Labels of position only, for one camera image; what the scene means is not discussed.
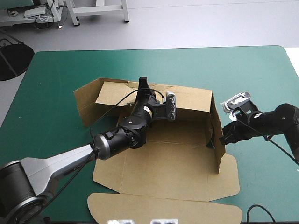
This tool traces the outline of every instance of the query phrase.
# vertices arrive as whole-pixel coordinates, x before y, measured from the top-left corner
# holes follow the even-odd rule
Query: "cardboard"
[[[91,194],[92,216],[101,223],[133,219],[143,224],[155,218],[179,218],[180,223],[240,223],[239,208],[209,203],[240,191],[236,160],[225,153],[219,141],[222,129],[212,91],[150,86],[163,94],[176,94],[176,121],[155,121],[144,146],[106,161],[97,160],[94,181],[120,194]],[[90,125],[136,88],[136,82],[99,78],[76,90],[83,123]],[[136,93],[125,99],[113,115],[121,118],[130,113],[135,98]]]

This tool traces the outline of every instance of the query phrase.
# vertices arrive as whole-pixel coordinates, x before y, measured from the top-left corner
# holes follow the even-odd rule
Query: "metal stand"
[[[49,7],[51,7],[53,4],[53,1],[47,0],[47,3],[49,5]],[[49,20],[47,22],[52,23],[53,21],[59,22],[61,20],[61,14],[62,14],[63,8],[62,7],[58,8],[58,9],[56,9],[56,8],[59,5],[63,5],[63,4],[64,4],[64,0],[54,2],[54,5],[51,7],[51,12],[53,14],[53,17],[50,16]],[[22,24],[22,23],[33,23],[35,21],[36,21],[36,19],[25,18],[24,12],[19,12],[19,14],[17,16],[13,17],[13,16],[9,16],[9,13],[7,10],[0,10],[0,27],[12,26],[15,24]]]
[[[125,22],[129,22],[127,0],[121,0],[121,5],[105,6],[105,0],[97,0],[93,7],[75,7],[73,0],[65,0],[71,19],[75,26],[79,26],[80,16],[104,15],[123,13]]]

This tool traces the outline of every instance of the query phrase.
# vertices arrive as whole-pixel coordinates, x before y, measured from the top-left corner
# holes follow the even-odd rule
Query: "white cable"
[[[46,13],[45,14],[42,14],[42,15],[36,15],[36,16],[31,16],[31,17],[28,17],[28,19],[36,19],[36,22],[48,22],[49,21],[49,18],[50,18],[50,15],[52,15],[52,12],[50,9],[46,9]]]

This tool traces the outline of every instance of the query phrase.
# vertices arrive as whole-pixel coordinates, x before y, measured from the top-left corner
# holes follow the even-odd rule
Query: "black cable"
[[[251,130],[255,131],[256,133],[258,133],[260,136],[263,136],[265,141],[269,141],[271,142],[273,145],[275,145],[276,147],[278,147],[281,151],[283,151],[287,156],[289,156],[298,166],[299,166],[299,162],[291,156],[291,154],[289,154],[285,149],[283,149],[279,144],[277,144],[276,142],[272,141],[267,135],[264,135],[263,133],[259,132],[258,130],[254,129],[253,127],[245,124],[244,122],[240,121],[239,119],[237,120],[238,122],[240,122],[241,124],[245,125],[246,127],[250,128]]]
[[[276,223],[274,217],[272,216],[272,214],[263,206],[259,205],[259,204],[254,204],[254,205],[251,205],[249,207],[249,209],[247,210],[247,214],[246,214],[246,222],[247,224],[249,224],[249,214],[250,214],[250,211],[254,208],[254,207],[259,207],[261,209],[263,209],[264,211],[266,211],[268,213],[268,215],[271,217],[273,223]]]
[[[105,117],[110,111],[112,111],[118,104],[120,104],[120,103],[121,103],[124,99],[126,99],[128,96],[132,95],[134,92],[137,92],[137,91],[143,91],[143,90],[151,90],[151,91],[155,91],[155,92],[159,93],[159,94],[162,96],[162,98],[164,98],[164,96],[163,96],[163,94],[162,94],[161,92],[159,92],[158,90],[155,90],[155,89],[151,89],[151,88],[140,88],[140,89],[137,89],[137,90],[134,90],[134,91],[130,92],[128,95],[126,95],[124,98],[122,98],[117,104],[115,104],[113,107],[111,107],[106,113],[104,113],[99,119],[97,119],[97,120],[95,121],[94,124],[92,124],[92,125],[90,126],[89,134],[90,134],[90,136],[91,136],[91,138],[92,138],[92,140],[93,140],[93,142],[92,142],[93,147],[95,147],[95,143],[94,143],[94,135],[93,135],[93,133],[92,133],[92,128],[93,128],[93,126],[94,126],[95,124],[97,124],[100,120],[102,120],[103,117]]]
[[[82,168],[90,161],[94,151],[92,151],[88,158],[80,165],[74,175],[65,183],[65,185],[49,200],[35,215],[33,215],[30,219],[28,219],[25,224],[27,224],[30,220],[38,216],[45,208],[47,208],[59,195],[60,193],[70,184],[70,182],[77,176],[77,174],[82,170]]]
[[[64,22],[63,22],[63,24],[60,24],[61,26],[63,26],[64,25],[64,23],[66,22],[66,20],[67,20],[67,16],[69,15],[69,11],[68,10],[66,10],[66,18],[64,19]]]

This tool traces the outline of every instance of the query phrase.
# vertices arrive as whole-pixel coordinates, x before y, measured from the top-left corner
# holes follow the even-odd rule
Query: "wire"
[[[253,127],[245,124],[244,122],[240,121],[239,119],[237,120],[238,122],[240,122],[241,124],[245,125],[246,127],[250,128],[251,130],[253,130],[254,132],[258,133],[260,136],[263,136],[265,138],[265,141],[269,141],[271,142],[273,145],[275,145],[276,147],[278,147],[281,151],[283,151],[283,153],[285,153],[287,156],[289,156],[298,166],[299,166],[299,162],[291,156],[291,154],[289,154],[285,149],[283,149],[279,144],[277,144],[276,142],[272,141],[267,135],[259,132],[258,130],[254,129]]]
[[[53,15],[53,13],[52,13],[52,8],[53,8],[53,6],[54,6],[54,3],[55,3],[55,1],[54,0],[52,0],[52,5],[51,5],[51,7],[50,7],[50,9],[47,9],[46,10],[46,13],[45,14],[42,14],[42,15],[38,15],[38,16],[32,16],[32,17],[29,17],[30,19],[33,19],[33,18],[35,18],[35,21],[34,21],[34,23],[33,23],[33,25],[34,25],[34,27],[36,28],[36,29],[46,29],[46,28],[50,28],[50,27],[52,27],[53,25],[54,25],[54,15]],[[49,25],[49,18],[50,18],[50,15],[52,14],[52,23]],[[46,26],[44,26],[44,27],[42,27],[42,26],[37,26],[37,20],[39,20],[39,21],[41,21],[41,22],[43,22],[43,23],[47,23],[47,25]]]
[[[92,124],[91,126],[90,126],[90,129],[89,129],[89,134],[90,134],[90,136],[91,136],[91,138],[93,139],[93,142],[92,142],[92,144],[93,144],[93,147],[95,147],[95,139],[94,139],[94,135],[93,135],[93,133],[92,133],[92,128],[93,128],[93,126],[95,125],[95,124],[97,124],[100,120],[102,120],[110,111],[112,111],[118,104],[120,104],[123,100],[125,100],[128,96],[130,96],[130,95],[132,95],[134,92],[137,92],[137,91],[143,91],[143,90],[152,90],[152,91],[155,91],[155,92],[157,92],[157,93],[159,93],[161,96],[162,96],[162,98],[164,98],[164,96],[163,96],[163,94],[161,93],[161,92],[159,92],[158,90],[155,90],[155,89],[151,89],[151,88],[140,88],[140,89],[137,89],[137,90],[134,90],[134,91],[132,91],[132,92],[130,92],[128,95],[126,95],[124,98],[122,98],[117,104],[115,104],[113,107],[111,107],[108,111],[106,111],[99,119],[97,119],[96,121],[95,121],[95,123],[94,124]]]
[[[30,219],[28,219],[25,224],[27,224],[30,220],[38,216],[45,208],[47,208],[60,194],[61,192],[70,184],[70,182],[77,176],[77,174],[82,170],[82,168],[90,161],[94,151],[92,151],[88,158],[80,165],[77,171],[74,173],[73,176],[65,183],[65,185],[49,200],[35,215],[33,215]]]
[[[61,26],[63,26],[64,25],[64,23],[66,22],[66,20],[67,20],[67,16],[69,15],[69,11],[68,10],[66,10],[66,17],[65,17],[65,19],[64,19],[64,22],[62,23],[62,24],[60,24]]]
[[[249,214],[250,214],[250,211],[254,208],[254,207],[259,207],[261,209],[263,209],[264,211],[266,211],[268,213],[268,215],[271,217],[273,223],[276,223],[274,217],[272,216],[272,214],[263,206],[259,205],[259,204],[254,204],[254,205],[251,205],[249,207],[249,209],[247,210],[247,214],[246,214],[246,222],[247,224],[249,224]]]

